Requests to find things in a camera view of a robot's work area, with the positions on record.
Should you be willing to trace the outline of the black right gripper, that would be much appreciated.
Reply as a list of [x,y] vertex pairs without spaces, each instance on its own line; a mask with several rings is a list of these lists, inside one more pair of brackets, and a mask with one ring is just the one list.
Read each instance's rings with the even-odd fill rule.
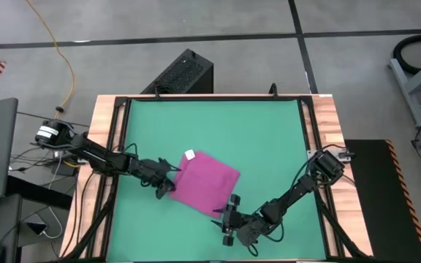
[[236,235],[245,247],[254,246],[258,243],[257,239],[259,237],[255,226],[257,217],[239,212],[239,204],[240,197],[237,194],[231,194],[230,202],[227,205],[223,208],[213,210],[214,213],[223,215],[222,221],[211,220],[211,222],[217,225],[224,234],[222,240],[223,245],[233,246],[233,235]]

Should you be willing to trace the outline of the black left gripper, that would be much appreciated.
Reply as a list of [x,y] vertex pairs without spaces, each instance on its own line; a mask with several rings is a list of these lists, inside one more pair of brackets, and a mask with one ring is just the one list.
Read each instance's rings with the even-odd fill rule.
[[132,174],[140,179],[142,187],[156,188],[155,195],[161,199],[165,194],[176,190],[175,184],[167,177],[168,172],[179,172],[180,168],[171,165],[166,159],[134,159],[132,161]]

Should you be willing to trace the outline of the pink towel with white label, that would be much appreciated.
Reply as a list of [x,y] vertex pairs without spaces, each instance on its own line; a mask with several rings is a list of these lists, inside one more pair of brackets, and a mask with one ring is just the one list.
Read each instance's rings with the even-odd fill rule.
[[212,156],[187,150],[176,173],[170,198],[212,218],[221,216],[240,177],[240,172]]

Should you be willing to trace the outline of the black computer tower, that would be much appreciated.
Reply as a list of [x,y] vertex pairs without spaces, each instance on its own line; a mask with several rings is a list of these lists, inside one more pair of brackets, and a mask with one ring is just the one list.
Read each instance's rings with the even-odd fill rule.
[[212,94],[214,64],[186,49],[141,94]]

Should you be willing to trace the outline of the black smartphone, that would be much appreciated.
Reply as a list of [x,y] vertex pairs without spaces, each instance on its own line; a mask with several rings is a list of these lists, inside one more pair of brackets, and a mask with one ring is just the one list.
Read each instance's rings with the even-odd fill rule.
[[26,225],[38,236],[43,235],[48,227],[44,223],[26,222]]

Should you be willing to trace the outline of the large black hazard-striped floor mat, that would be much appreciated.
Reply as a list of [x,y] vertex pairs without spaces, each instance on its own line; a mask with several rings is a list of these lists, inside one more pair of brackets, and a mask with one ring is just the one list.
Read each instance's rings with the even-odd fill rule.
[[346,140],[373,257],[421,263],[421,227],[389,140]]

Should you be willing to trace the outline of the grey metal stand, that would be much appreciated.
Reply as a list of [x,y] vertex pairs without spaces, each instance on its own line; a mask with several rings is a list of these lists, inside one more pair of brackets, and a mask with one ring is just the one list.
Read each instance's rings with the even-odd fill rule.
[[398,60],[390,59],[389,67],[391,68],[406,103],[409,106],[413,116],[415,126],[421,127],[421,107],[417,99],[416,93],[421,90],[421,70],[412,78],[408,78],[402,70]]

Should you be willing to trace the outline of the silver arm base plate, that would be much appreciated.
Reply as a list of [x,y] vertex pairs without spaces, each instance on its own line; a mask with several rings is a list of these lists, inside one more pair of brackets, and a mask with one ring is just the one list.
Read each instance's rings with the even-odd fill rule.
[[355,153],[348,151],[347,149],[329,150],[340,162],[348,163],[355,157]]

